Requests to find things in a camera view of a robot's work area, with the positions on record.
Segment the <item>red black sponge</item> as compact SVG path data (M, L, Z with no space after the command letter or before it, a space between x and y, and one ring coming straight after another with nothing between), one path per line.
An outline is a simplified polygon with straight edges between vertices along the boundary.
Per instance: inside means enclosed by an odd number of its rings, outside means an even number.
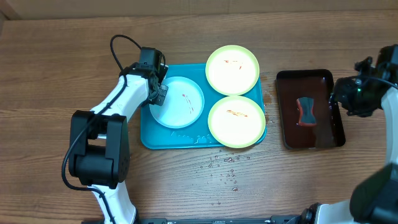
M316 118L313 113L314 99L309 97L301 97L296 100L297 108L300 113L298 119L299 126L316 126Z

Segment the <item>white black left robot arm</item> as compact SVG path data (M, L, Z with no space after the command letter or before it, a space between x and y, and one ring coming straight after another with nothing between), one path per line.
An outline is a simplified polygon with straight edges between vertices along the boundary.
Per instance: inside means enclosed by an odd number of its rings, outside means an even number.
M139 221L125 184L130 164L127 124L141 105L164 103L167 70L161 51L141 47L139 61L121 70L105 100L72 116L62 180L70 189L93 192L104 215L102 223Z

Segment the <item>light blue plate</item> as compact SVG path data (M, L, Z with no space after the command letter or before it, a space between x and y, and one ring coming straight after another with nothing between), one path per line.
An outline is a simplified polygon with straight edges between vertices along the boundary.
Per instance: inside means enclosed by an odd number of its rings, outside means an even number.
M201 115L205 99L201 88L186 77L170 77L163 82L168 87L162 106L149 105L154 119L167 128L185 128Z

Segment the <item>yellow-green plate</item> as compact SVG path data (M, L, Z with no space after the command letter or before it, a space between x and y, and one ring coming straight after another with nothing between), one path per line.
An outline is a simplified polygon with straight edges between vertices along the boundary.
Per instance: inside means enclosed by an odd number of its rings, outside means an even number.
M259 62L239 45L225 45L208 57L205 75L210 86L226 96L249 92L259 79Z
M266 119L255 101L244 96L227 96L212 106L208 114L208 127L220 144L244 148L262 138Z

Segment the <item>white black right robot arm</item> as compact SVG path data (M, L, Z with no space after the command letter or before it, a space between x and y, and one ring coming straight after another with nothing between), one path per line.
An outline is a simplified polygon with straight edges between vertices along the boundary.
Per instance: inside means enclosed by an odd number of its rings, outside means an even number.
M383 47L376 62L367 57L354 69L356 76L337 79L329 104L363 118L383 110L385 166L360 183L349 200L315 203L290 223L397 223L397 45Z

